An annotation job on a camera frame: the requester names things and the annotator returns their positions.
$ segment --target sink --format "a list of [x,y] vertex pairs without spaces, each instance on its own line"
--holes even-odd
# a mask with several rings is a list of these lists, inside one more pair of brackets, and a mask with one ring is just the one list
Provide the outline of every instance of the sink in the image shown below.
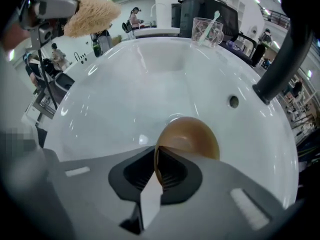
[[170,121],[195,117],[215,134],[221,161],[285,208],[294,203],[298,157],[286,115],[276,99],[265,105],[257,97],[252,85],[260,77],[226,49],[197,47],[186,38],[129,40],[80,74],[45,141],[61,162],[155,145]]

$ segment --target clear glass mug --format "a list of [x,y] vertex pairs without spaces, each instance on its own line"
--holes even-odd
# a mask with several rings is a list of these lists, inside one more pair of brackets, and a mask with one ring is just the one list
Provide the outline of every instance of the clear glass mug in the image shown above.
[[207,29],[212,23],[212,19],[194,18],[192,28],[192,43],[198,46],[207,46],[214,48],[224,39],[222,32],[224,25],[220,22],[213,22],[210,29]]

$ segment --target brown bowl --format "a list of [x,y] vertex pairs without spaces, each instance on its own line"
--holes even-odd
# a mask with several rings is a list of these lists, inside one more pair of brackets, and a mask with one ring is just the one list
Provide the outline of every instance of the brown bowl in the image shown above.
[[187,153],[211,159],[220,159],[217,139],[211,129],[194,117],[180,117],[170,122],[160,134],[154,150],[154,171],[162,184],[158,169],[158,149],[160,146],[175,148]]

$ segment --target railing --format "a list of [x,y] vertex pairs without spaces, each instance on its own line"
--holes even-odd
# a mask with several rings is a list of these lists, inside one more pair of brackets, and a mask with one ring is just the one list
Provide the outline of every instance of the railing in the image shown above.
[[[277,24],[278,26],[281,26],[286,30],[289,29],[290,19],[288,16],[273,10],[268,10],[268,12],[270,13],[269,14],[262,7],[260,7],[260,11],[262,13],[264,20]],[[314,37],[311,44],[311,48],[320,56],[320,47],[318,45],[319,44],[318,42],[319,41]]]

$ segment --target fluffy brush head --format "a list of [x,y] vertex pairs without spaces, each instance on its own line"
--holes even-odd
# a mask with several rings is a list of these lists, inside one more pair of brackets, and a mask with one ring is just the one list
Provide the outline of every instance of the fluffy brush head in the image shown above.
[[110,0],[79,0],[79,10],[64,26],[64,35],[77,38],[102,32],[120,13],[120,6]]

